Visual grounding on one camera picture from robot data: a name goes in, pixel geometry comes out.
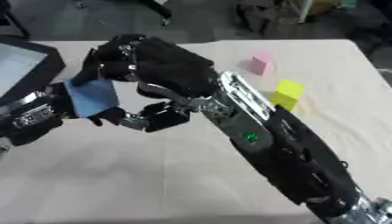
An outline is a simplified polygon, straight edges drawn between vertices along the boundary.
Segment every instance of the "floor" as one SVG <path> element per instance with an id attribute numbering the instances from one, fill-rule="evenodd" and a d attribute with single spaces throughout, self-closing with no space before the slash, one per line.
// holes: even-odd
<path id="1" fill-rule="evenodd" d="M 84 0 L 85 10 L 76 8 L 72 0 L 10 1 L 34 40 L 103 40 L 132 32 L 175 43 L 220 39 L 342 39 L 356 25 L 375 25 L 383 20 L 375 9 L 362 3 L 355 10 L 336 11 L 314 23 L 273 24 L 262 36 L 236 23 L 235 0 L 171 0 L 166 5 L 174 18 L 165 28 L 161 27 L 158 15 L 136 0 Z M 392 50 L 382 49 L 373 62 L 377 67 L 392 67 L 391 56 Z"/>

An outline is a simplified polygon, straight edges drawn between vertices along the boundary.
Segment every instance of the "chair leg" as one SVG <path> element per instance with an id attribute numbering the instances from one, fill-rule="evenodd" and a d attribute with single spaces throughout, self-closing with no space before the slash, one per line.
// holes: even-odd
<path id="1" fill-rule="evenodd" d="M 161 15 L 164 19 L 169 20 L 172 17 L 172 12 L 169 9 L 154 0 L 140 0 L 139 2 Z"/>
<path id="2" fill-rule="evenodd" d="M 29 39 L 30 38 L 30 33 L 27 31 L 27 29 L 17 20 L 16 17 L 11 12 L 6 12 L 4 14 L 22 33 L 22 37 L 24 39 Z"/>

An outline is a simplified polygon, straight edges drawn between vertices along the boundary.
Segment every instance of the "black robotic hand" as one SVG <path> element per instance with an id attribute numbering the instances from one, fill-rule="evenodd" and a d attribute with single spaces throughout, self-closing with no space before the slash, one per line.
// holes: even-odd
<path id="1" fill-rule="evenodd" d="M 124 35 L 92 49 L 73 84 L 79 86 L 99 78 L 139 81 L 195 98 L 209 96 L 214 91 L 214 81 L 210 78 L 213 65 L 211 60 L 159 38 Z M 160 97 L 138 90 L 145 96 Z"/>
<path id="2" fill-rule="evenodd" d="M 97 79 L 132 81 L 138 83 L 140 95 L 171 100 L 148 105 L 132 116 L 148 123 L 143 128 L 137 125 L 137 129 L 152 132 L 190 120 L 191 110 L 179 102 L 187 104 L 191 99 L 211 96 L 217 87 L 213 66 L 211 60 L 159 38 L 124 35 L 91 49 L 72 83 L 81 86 Z M 118 124 L 126 115 L 117 108 L 98 116 L 110 116 L 112 123 Z"/>

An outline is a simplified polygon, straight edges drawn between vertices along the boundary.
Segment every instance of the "white table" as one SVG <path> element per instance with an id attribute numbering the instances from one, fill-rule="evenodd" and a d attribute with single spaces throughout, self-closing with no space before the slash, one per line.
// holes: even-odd
<path id="1" fill-rule="evenodd" d="M 88 48 L 99 43 L 46 42 L 61 51 L 64 76 L 79 71 Z M 218 70 L 241 71 L 259 49 L 273 53 L 267 74 L 244 72 L 246 78 L 264 92 L 280 78 L 304 84 L 295 114 L 349 162 L 371 197 L 392 199 L 392 90 L 353 43 L 221 41 L 184 47 L 214 60 Z M 136 96 L 134 87 L 116 84 L 122 105 L 131 111 L 150 102 Z M 0 163 L 0 223 L 137 220 L 306 224 L 316 219 L 253 171 L 202 115 L 154 134 L 68 121 L 13 149 Z"/>

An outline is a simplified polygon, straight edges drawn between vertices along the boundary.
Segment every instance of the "robotic hand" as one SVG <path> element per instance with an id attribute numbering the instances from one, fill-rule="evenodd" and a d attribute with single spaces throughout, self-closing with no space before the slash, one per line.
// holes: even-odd
<path id="1" fill-rule="evenodd" d="M 152 132 L 186 123 L 192 112 L 202 112 L 273 186 L 295 204 L 306 204 L 324 223 L 392 223 L 390 201 L 366 197 L 347 172 L 346 162 L 237 73 L 218 74 L 212 61 L 176 45 L 128 35 L 91 50 L 73 84 L 95 79 L 137 82 L 140 95 L 170 100 L 138 114 L 112 108 L 93 117 L 97 124 L 103 118 Z M 60 114 L 55 117 L 72 117 L 67 94 L 61 87 L 53 89 L 49 95 L 60 93 L 53 99 L 61 100 L 51 104 L 60 105 L 52 107 Z"/>

